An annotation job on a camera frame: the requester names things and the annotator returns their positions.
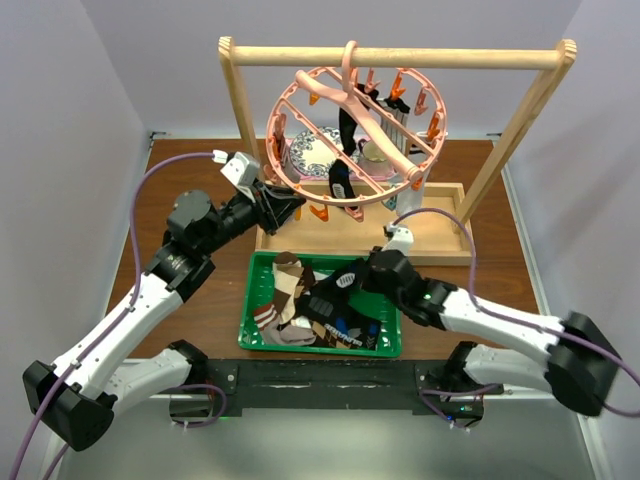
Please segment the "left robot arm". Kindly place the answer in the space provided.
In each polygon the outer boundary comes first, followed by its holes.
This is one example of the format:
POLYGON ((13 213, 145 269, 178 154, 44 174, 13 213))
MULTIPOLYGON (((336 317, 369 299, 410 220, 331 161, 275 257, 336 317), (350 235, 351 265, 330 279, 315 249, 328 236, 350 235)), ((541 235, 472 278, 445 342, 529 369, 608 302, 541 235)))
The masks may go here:
POLYGON ((130 292, 76 347, 22 375, 29 408, 75 451, 95 444, 126 394, 108 387, 122 361, 204 284, 212 254, 254 226, 274 234, 305 200, 287 187, 254 181, 221 207, 201 190, 177 197, 162 245, 130 292))

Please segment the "pink round clip hanger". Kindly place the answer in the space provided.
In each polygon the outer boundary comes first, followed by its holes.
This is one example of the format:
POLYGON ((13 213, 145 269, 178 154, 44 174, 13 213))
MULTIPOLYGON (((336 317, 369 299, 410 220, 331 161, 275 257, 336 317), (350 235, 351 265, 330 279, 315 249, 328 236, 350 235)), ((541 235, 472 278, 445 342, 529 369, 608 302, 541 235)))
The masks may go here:
POLYGON ((269 174, 309 199, 314 206, 357 207, 394 199, 421 177, 426 181, 444 145, 447 110, 436 86, 416 69, 399 67, 388 95, 380 97, 372 71, 367 73, 364 82, 359 80, 359 70, 354 64, 357 47, 354 41, 346 44, 340 52, 339 67, 317 66, 308 71, 297 71, 293 82, 276 101, 267 123, 269 174), (357 122, 356 146, 363 138, 373 141, 386 156, 394 174, 384 181, 374 180, 352 160, 352 156, 346 156, 340 135, 333 139, 295 105, 294 95, 303 92, 308 93, 311 104, 323 100, 347 111, 357 122), (387 97, 400 97, 410 107, 407 126, 397 122, 381 107, 380 102, 387 97), (381 128, 380 121, 385 117, 406 137, 407 155, 396 148, 381 128), (289 119, 312 131, 334 152, 336 159, 341 158, 348 165, 354 198, 333 198, 330 186, 322 194, 303 186, 291 163, 287 145, 286 123, 289 119))

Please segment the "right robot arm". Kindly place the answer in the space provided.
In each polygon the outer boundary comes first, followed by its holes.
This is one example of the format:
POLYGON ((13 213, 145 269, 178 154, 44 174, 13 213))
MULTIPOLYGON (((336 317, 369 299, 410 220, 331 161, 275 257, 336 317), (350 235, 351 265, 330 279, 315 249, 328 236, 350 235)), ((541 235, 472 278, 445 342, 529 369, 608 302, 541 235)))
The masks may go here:
POLYGON ((495 393, 508 384, 550 393, 589 417, 606 405, 619 354, 586 315, 561 319, 474 302, 465 289, 421 277, 398 250, 370 253, 362 287, 420 326, 481 338, 454 349, 436 380, 440 396, 495 393))

